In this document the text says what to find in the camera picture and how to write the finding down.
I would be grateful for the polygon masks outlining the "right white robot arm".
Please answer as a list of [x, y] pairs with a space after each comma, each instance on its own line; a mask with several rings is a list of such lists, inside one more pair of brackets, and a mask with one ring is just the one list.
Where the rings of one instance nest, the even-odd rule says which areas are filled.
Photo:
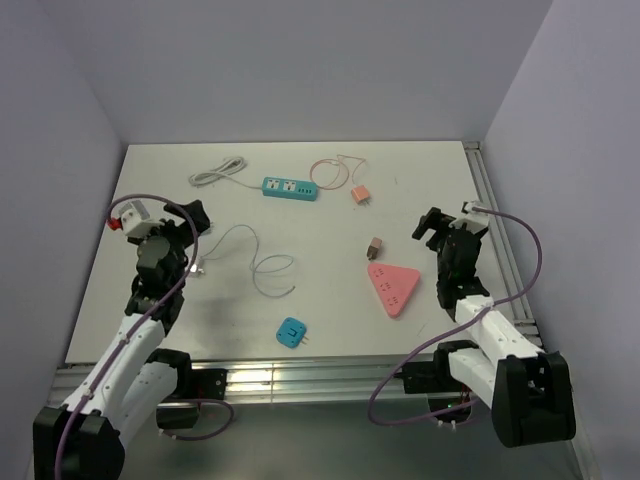
[[508, 448], [571, 440], [576, 419], [566, 360], [528, 340], [498, 311], [498, 300], [476, 274], [493, 214], [476, 202], [464, 203], [458, 218], [433, 207], [412, 234], [420, 240], [433, 233], [426, 245], [436, 254], [438, 302], [456, 331], [470, 336], [438, 344], [434, 381], [446, 390], [469, 387], [490, 408], [497, 437]]

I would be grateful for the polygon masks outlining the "blue square plug adapter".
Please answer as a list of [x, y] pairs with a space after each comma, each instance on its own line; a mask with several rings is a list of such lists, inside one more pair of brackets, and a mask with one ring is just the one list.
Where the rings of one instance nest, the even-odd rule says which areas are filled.
[[306, 333], [307, 326], [303, 322], [293, 317], [287, 317], [277, 329], [275, 338], [281, 345], [295, 349], [307, 340]]

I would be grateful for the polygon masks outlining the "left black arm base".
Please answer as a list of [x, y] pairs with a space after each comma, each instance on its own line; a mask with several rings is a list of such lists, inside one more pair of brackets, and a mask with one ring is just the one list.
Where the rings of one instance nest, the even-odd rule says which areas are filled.
[[223, 400], [227, 384], [226, 369], [192, 370], [186, 386], [169, 395], [157, 408], [156, 424], [164, 430], [186, 430], [196, 425], [202, 403], [185, 402], [185, 399]]

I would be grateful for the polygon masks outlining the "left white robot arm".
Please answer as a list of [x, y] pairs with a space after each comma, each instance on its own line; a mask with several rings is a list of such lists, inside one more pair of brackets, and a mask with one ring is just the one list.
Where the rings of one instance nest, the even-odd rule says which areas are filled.
[[62, 404], [44, 407], [33, 422], [37, 479], [116, 479], [126, 448], [165, 398], [183, 399], [195, 386], [187, 353], [161, 343], [184, 303], [183, 288], [210, 226], [203, 204], [165, 200], [169, 218], [155, 220], [143, 194], [116, 199], [107, 226], [136, 247], [136, 275], [124, 316], [88, 376]]

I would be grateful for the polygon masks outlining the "teal power strip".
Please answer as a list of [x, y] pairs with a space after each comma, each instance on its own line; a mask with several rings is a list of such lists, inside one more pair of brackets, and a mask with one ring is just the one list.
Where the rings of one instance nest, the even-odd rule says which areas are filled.
[[261, 191], [266, 197], [300, 201], [315, 201], [318, 195], [314, 182], [279, 177], [265, 177]]

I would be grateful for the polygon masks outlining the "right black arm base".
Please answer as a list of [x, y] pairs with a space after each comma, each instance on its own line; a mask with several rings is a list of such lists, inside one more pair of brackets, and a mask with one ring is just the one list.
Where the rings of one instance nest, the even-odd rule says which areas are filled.
[[402, 382], [405, 394], [425, 395], [430, 411], [453, 408], [471, 400], [469, 388], [445, 373], [435, 360], [407, 363], [394, 378]]

